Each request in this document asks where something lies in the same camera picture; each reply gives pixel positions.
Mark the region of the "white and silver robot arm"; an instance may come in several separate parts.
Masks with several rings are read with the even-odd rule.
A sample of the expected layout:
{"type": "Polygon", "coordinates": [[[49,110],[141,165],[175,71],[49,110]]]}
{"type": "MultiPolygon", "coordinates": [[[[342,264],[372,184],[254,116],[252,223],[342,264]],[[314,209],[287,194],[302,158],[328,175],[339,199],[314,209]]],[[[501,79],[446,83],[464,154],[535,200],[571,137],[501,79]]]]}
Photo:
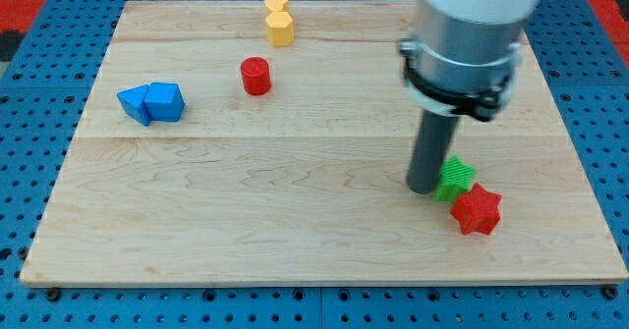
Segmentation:
{"type": "Polygon", "coordinates": [[[419,0],[399,43],[404,80],[425,110],[491,120],[512,99],[524,22],[540,0],[419,0]]]}

